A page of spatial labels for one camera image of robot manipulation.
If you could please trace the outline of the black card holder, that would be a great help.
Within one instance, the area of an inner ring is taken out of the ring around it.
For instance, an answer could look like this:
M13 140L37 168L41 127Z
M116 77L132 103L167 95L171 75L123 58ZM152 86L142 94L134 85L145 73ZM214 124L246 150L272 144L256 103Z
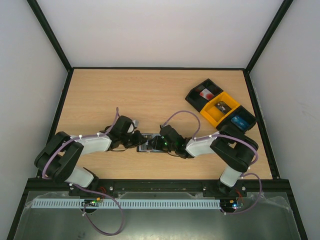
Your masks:
M152 145L151 145L152 139L155 136L161 136L159 133L143 133L142 136L146 139L146 142L143 143L142 145L139 145L136 148L136 151L138 153L168 153L169 152L168 143L165 141L163 136L162 136L164 141L163 150L155 150L152 148Z

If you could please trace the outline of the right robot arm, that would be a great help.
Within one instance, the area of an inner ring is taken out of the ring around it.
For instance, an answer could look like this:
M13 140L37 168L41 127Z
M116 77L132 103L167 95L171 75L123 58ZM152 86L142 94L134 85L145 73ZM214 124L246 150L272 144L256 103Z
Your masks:
M235 191L238 179L259 159L258 144L230 125L213 134L194 138L182 137L173 127L166 125L150 144L154 150L173 152L182 159L208 154L219 156L226 163L226 168L219 177L217 190L224 196Z

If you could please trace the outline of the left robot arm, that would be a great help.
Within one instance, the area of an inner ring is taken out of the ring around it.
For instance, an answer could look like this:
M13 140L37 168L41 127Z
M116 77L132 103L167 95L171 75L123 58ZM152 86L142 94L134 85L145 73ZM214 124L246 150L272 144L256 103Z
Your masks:
M137 130L135 120L116 115L113 123L91 135L56 133L35 158L35 167L42 178L56 184L63 182L87 188L95 178L94 173L77 166L79 158L92 153L110 152L122 145L125 149L136 148L147 139Z

